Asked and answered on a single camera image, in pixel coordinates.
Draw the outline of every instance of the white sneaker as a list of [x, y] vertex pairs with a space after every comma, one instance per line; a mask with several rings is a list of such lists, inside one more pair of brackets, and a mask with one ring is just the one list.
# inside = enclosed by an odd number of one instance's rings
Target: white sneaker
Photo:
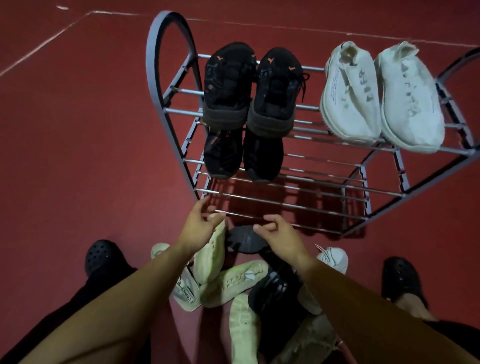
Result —
[[223, 220], [216, 227], [208, 244], [195, 254], [193, 276], [198, 284], [213, 281], [222, 270], [225, 261], [225, 236], [227, 231], [228, 223]]
[[393, 144], [435, 153], [445, 139], [444, 115], [435, 81], [408, 42], [385, 49], [375, 60], [383, 83], [382, 132]]
[[336, 332], [326, 315], [308, 316], [272, 364], [323, 363], [335, 343]]
[[380, 136], [378, 82], [373, 58], [353, 42], [335, 48], [325, 66], [320, 111], [328, 128], [350, 142], [371, 145]]
[[252, 288], [267, 273], [268, 264], [263, 260], [253, 260], [221, 271], [213, 281], [200, 287], [200, 303], [207, 308], [226, 304]]
[[[155, 244], [152, 248], [150, 257], [155, 259], [170, 247], [169, 244]], [[175, 288], [172, 292], [173, 298], [177, 301], [181, 308], [187, 312], [192, 312], [200, 307], [200, 287], [193, 279], [189, 269], [185, 267]]]
[[[331, 266], [333, 269], [346, 274], [348, 268], [348, 256], [347, 253], [345, 253], [345, 250], [340, 248], [324, 249], [318, 245], [316, 245], [316, 247], [322, 251], [322, 253], [317, 256], [318, 260]], [[322, 308], [305, 284], [300, 288], [297, 298], [303, 308], [312, 315], [319, 315], [322, 313]]]
[[230, 309], [230, 336], [232, 364], [258, 364], [260, 346], [260, 318], [248, 305], [248, 295], [241, 293]]

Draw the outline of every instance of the person's right arm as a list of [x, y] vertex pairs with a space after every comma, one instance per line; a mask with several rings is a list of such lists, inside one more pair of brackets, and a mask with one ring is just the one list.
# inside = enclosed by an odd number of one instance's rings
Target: person's right arm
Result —
[[264, 218], [271, 223], [253, 229], [297, 270], [359, 364], [480, 363], [421, 320], [312, 257], [281, 216]]

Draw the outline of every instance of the metal shoe rack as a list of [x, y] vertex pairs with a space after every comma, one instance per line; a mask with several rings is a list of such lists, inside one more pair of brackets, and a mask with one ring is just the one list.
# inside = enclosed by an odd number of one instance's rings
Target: metal shoe rack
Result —
[[[189, 46], [189, 54], [185, 60], [185, 62], [180, 67], [179, 71], [177, 72], [175, 78], [171, 82], [170, 86], [166, 90], [165, 93], [162, 93], [162, 89], [160, 87], [160, 77], [159, 77], [159, 56], [160, 56], [160, 46], [162, 43], [162, 38], [165, 34], [165, 30], [171, 25], [176, 24], [182, 34], [184, 35], [188, 46]], [[452, 96], [448, 92], [445, 87], [445, 82], [448, 77], [453, 74], [455, 71], [459, 70], [467, 63], [471, 62], [472, 60], [480, 57], [480, 48], [474, 49], [468, 53], [466, 53], [462, 58], [456, 60], [452, 65], [450, 65], [443, 73], [438, 76], [436, 79], [437, 90], [440, 96], [441, 104], [444, 106], [444, 109], [449, 114], [451, 123], [447, 123], [445, 125], [446, 128], [452, 128], [456, 130], [460, 139], [461, 139], [461, 148], [448, 148], [448, 147], [441, 147], [439, 152], [442, 153], [453, 153], [456, 154], [456, 158], [444, 166], [443, 168], [437, 170], [435, 173], [424, 179], [423, 181], [411, 186], [408, 182], [407, 172], [404, 168], [404, 163], [402, 160], [401, 151], [391, 144], [388, 144], [387, 141], [384, 139], [379, 139], [377, 144], [370, 147], [371, 151], [366, 156], [365, 159], [361, 163], [343, 163], [343, 162], [334, 162], [329, 161], [332, 163], [339, 163], [339, 164], [348, 164], [352, 166], [354, 169], [353, 172], [348, 177], [339, 177], [335, 175], [330, 175], [327, 173], [319, 173], [315, 172], [316, 175], [321, 175], [324, 177], [330, 177], [333, 179], [340, 179], [343, 180], [339, 183], [334, 183], [331, 181], [322, 181], [320, 179], [313, 179], [310, 177], [300, 177], [294, 175], [288, 175], [281, 173], [279, 175], [280, 179], [287, 180], [288, 182], [301, 182], [302, 185], [305, 183], [311, 183], [312, 186], [325, 186], [325, 187], [334, 187], [341, 191], [338, 194], [331, 194], [331, 193], [324, 193], [318, 192], [313, 190], [308, 190], [304, 188], [294, 187], [290, 185], [284, 184], [277, 184], [271, 183], [269, 186], [272, 188], [285, 188], [291, 189], [296, 191], [303, 191], [303, 192], [312, 192], [314, 194], [321, 194], [329, 196], [330, 198], [338, 198], [341, 200], [342, 205], [342, 212], [339, 211], [328, 211], [313, 207], [306, 207], [306, 206], [299, 206], [293, 204], [286, 204], [286, 203], [279, 203], [275, 201], [270, 201], [267, 199], [259, 199], [253, 198], [243, 195], [236, 195], [236, 194], [227, 194], [222, 193], [219, 191], [215, 191], [212, 189], [212, 180], [208, 176], [205, 170], [203, 170], [203, 154], [198, 157], [198, 159], [194, 158], [187, 158], [187, 150], [189, 145], [192, 142], [192, 138], [195, 135], [196, 130], [199, 128], [204, 129], [206, 131], [206, 125], [202, 122], [202, 105], [203, 105], [203, 92], [202, 92], [202, 80], [201, 80], [201, 73], [200, 67], [198, 64], [199, 58], [210, 58], [209, 55], [205, 54], [198, 54], [195, 48], [195, 43], [193, 41], [192, 33], [190, 28], [187, 24], [185, 18], [183, 18], [180, 14], [176, 12], [161, 12], [153, 21], [152, 26], [150, 28], [150, 32], [148, 35], [147, 41], [147, 50], [146, 50], [146, 72], [147, 72], [147, 80], [148, 80], [148, 87], [150, 90], [150, 95], [152, 97], [153, 104], [157, 110], [158, 116], [162, 125], [165, 129], [167, 134], [169, 143], [173, 149], [175, 154], [175, 158], [177, 159], [178, 164], [180, 165], [183, 175], [185, 179], [188, 181], [188, 184], [191, 186], [190, 191], [192, 194], [192, 198], [199, 199], [203, 197], [205, 194], [222, 194], [230, 199], [243, 199], [245, 203], [248, 202], [255, 202], [255, 203], [264, 203], [264, 204], [274, 204], [274, 205], [281, 205], [282, 207], [286, 207], [288, 209], [300, 209], [303, 211], [311, 211], [320, 214], [328, 214], [336, 216], [336, 218], [342, 218], [343, 223], [341, 224], [342, 228], [338, 229], [337, 231], [329, 230], [329, 229], [321, 229], [318, 227], [309, 227], [294, 224], [295, 226], [303, 229], [310, 229], [314, 231], [335, 234], [338, 237], [345, 237], [358, 229], [363, 228], [366, 224], [374, 221], [375, 219], [379, 218], [383, 214], [387, 213], [388, 211], [400, 206], [402, 203], [408, 201], [410, 198], [422, 193], [426, 189], [432, 187], [434, 184], [438, 183], [439, 181], [443, 180], [444, 178], [450, 176], [451, 174], [457, 172], [458, 170], [464, 168], [478, 157], [480, 157], [480, 145], [475, 143], [472, 133], [460, 112], [456, 102], [453, 100]], [[307, 72], [324, 72], [323, 68], [320, 67], [306, 67], [303, 66], [304, 70]], [[180, 88], [180, 85], [187, 75], [189, 71], [192, 71], [193, 76], [195, 78], [195, 90], [188, 90]], [[180, 109], [171, 108], [171, 101], [173, 97], [178, 94], [189, 94], [192, 97], [197, 98], [199, 109], [197, 112], [193, 111], [186, 111]], [[304, 106], [304, 105], [297, 105], [297, 110], [307, 110], [311, 111], [312, 113], [319, 113], [319, 107], [317, 106]], [[180, 115], [188, 115], [192, 116], [193, 123], [188, 132], [186, 139], [180, 143], [177, 135], [175, 133], [175, 129], [172, 125], [170, 120], [170, 114], [180, 114]], [[336, 145], [345, 146], [345, 148], [356, 146], [366, 148], [364, 146], [353, 145], [346, 143], [344, 141], [339, 140], [337, 137], [332, 135], [329, 131], [326, 130], [318, 130], [318, 129], [311, 129], [305, 127], [306, 125], [312, 124], [310, 121], [300, 121], [295, 120], [295, 126], [293, 132], [288, 136], [289, 138], [297, 139], [299, 143], [303, 143], [305, 140], [310, 142], [320, 142], [320, 143], [330, 143]], [[313, 134], [313, 136], [301, 136], [297, 135], [295, 132], [300, 133], [307, 133]], [[203, 137], [205, 138], [206, 133], [200, 133], [202, 136], [197, 136], [197, 138]], [[384, 190], [377, 190], [370, 188], [368, 185], [368, 178], [367, 178], [367, 165], [372, 161], [372, 159], [378, 155], [378, 153], [392, 153], [393, 159], [395, 161], [395, 167], [397, 170], [398, 176], [398, 183], [399, 183], [399, 190], [398, 192], [392, 191], [384, 191]], [[313, 157], [306, 157], [296, 154], [285, 154], [288, 157], [293, 158], [302, 158], [302, 159], [310, 159], [314, 160]], [[192, 175], [188, 169], [187, 163], [196, 164], [196, 170]], [[282, 168], [282, 170], [293, 171], [296, 173], [303, 173], [307, 171], [291, 169], [291, 168]], [[200, 175], [206, 175], [206, 183], [203, 187], [197, 186], [198, 178]], [[238, 178], [237, 176], [233, 177], [232, 180], [235, 180], [236, 183], [243, 183], [243, 182], [250, 182], [247, 179]], [[355, 190], [357, 193], [361, 194], [361, 198], [359, 197], [351, 197], [349, 196], [346, 191]], [[393, 199], [381, 206], [380, 208], [372, 210], [371, 204], [371, 194], [386, 194], [391, 196]], [[357, 214], [350, 214], [348, 211], [348, 203], [350, 200], [356, 200], [356, 202], [360, 202], [363, 211], [357, 211]], [[242, 218], [261, 218], [261, 216], [249, 216], [245, 214], [240, 214], [235, 211], [225, 211], [227, 214], [231, 216], [238, 216]]]

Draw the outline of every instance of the floor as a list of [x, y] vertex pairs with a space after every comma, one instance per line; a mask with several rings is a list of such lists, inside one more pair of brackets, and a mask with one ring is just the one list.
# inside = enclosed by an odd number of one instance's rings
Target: floor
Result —
[[[312, 0], [301, 4], [187, 0], [181, 6], [172, 1], [125, 0], [27, 3], [28, 7], [24, 2], [0, 4], [0, 291], [4, 297], [0, 355], [83, 285], [84, 254], [93, 241], [117, 242], [128, 261], [140, 267], [148, 261], [153, 244], [175, 242], [193, 205], [146, 83], [146, 38], [159, 11], [179, 11], [189, 19], [200, 53], [245, 41], [259, 57], [270, 47], [284, 46], [309, 66], [323, 67], [333, 48], [346, 40], [375, 56], [408, 39], [419, 46], [419, 56], [436, 75], [480, 44], [480, 4], [469, 0], [457, 1], [453, 9], [443, 0], [407, 0], [401, 8], [380, 0], [340, 0], [322, 6]], [[178, 30], [169, 29], [160, 57], [162, 85], [177, 72], [186, 49]], [[460, 71], [448, 85], [476, 136], [478, 95], [472, 90], [480, 81], [479, 64]], [[191, 78], [185, 82], [191, 87]], [[323, 86], [322, 75], [312, 76], [306, 105], [318, 104]], [[194, 101], [178, 95], [174, 102], [176, 108], [195, 111]], [[300, 117], [319, 118], [302, 113]], [[178, 134], [186, 134], [191, 118], [172, 119]], [[450, 136], [447, 140], [449, 146], [458, 143]], [[353, 163], [364, 153], [291, 140], [285, 145], [286, 150]], [[189, 157], [198, 158], [201, 148], [201, 142], [194, 142]], [[445, 153], [404, 154], [411, 182], [452, 158]], [[284, 165], [314, 168], [293, 158], [286, 158]], [[325, 163], [320, 166], [332, 174], [349, 172]], [[369, 167], [371, 187], [397, 188], [391, 166], [390, 157], [382, 156]], [[312, 254], [315, 243], [346, 250], [348, 275], [377, 292], [383, 260], [404, 256], [420, 272], [435, 315], [480, 327], [475, 278], [480, 244], [474, 228], [480, 206], [479, 166], [470, 165], [352, 238], [336, 240], [302, 231], [305, 242]], [[237, 183], [217, 188], [245, 187]], [[252, 193], [262, 195], [263, 190]], [[272, 198], [292, 203], [303, 198], [303, 203], [311, 203], [300, 195], [279, 192]], [[219, 203], [243, 212], [278, 211], [233, 200]], [[313, 203], [321, 207], [327, 201]], [[372, 203], [380, 206], [385, 200]], [[292, 222], [335, 224], [322, 216], [284, 213]], [[239, 262], [248, 259], [238, 257]], [[225, 306], [187, 314], [175, 303], [162, 309], [154, 324], [154, 362], [166, 358], [171, 363], [227, 362], [228, 312]]]

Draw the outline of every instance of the person's left hand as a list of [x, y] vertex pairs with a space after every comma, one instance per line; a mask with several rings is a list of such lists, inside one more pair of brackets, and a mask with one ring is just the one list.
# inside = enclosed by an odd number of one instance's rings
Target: person's left hand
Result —
[[225, 212], [221, 212], [205, 220], [205, 218], [216, 210], [215, 206], [209, 206], [206, 212], [202, 213], [209, 199], [210, 196], [207, 196], [195, 204], [193, 210], [187, 217], [187, 221], [179, 237], [179, 243], [183, 244], [191, 255], [198, 252], [209, 242], [215, 228], [220, 225], [227, 216]]

